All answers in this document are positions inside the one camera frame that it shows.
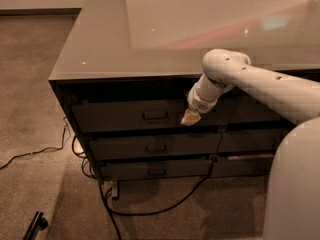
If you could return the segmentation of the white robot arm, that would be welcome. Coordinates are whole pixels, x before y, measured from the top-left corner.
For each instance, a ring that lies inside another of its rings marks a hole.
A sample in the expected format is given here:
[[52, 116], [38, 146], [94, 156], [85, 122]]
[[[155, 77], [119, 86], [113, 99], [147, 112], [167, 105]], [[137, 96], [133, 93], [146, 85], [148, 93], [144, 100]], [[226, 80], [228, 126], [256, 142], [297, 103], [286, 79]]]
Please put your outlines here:
[[240, 52], [214, 49], [187, 96], [181, 120], [195, 124], [220, 96], [238, 87], [292, 122], [269, 177], [264, 240], [320, 240], [320, 83], [251, 65]]

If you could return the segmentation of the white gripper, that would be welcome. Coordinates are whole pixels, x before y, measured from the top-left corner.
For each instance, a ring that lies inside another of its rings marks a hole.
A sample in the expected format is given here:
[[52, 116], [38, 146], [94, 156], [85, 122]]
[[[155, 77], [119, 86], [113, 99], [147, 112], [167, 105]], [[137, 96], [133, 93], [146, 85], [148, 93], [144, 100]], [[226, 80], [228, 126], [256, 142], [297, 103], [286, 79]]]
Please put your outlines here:
[[181, 119], [181, 124], [192, 126], [199, 122], [201, 120], [200, 114], [210, 112], [219, 97], [220, 91], [216, 88], [200, 88], [194, 85], [187, 95], [188, 108]]

